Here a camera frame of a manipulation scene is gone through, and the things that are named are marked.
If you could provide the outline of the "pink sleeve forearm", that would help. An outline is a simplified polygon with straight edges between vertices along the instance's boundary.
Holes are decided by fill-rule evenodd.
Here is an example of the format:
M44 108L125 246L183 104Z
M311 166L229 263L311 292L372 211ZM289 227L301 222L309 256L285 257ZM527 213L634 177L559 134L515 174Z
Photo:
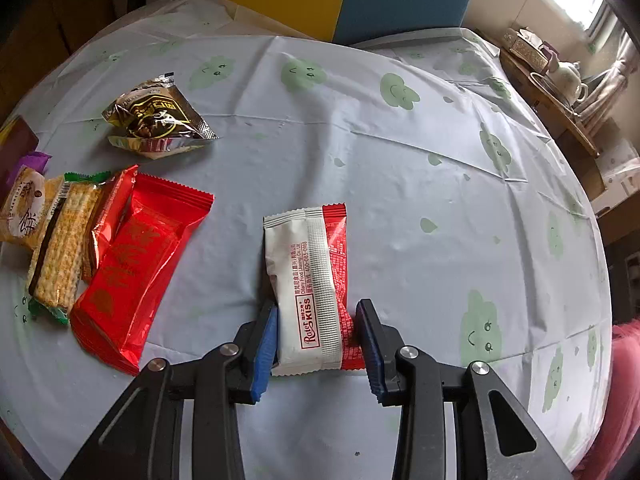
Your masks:
M612 376L602 426L575 479L605 479L639 430L639 320L613 326Z

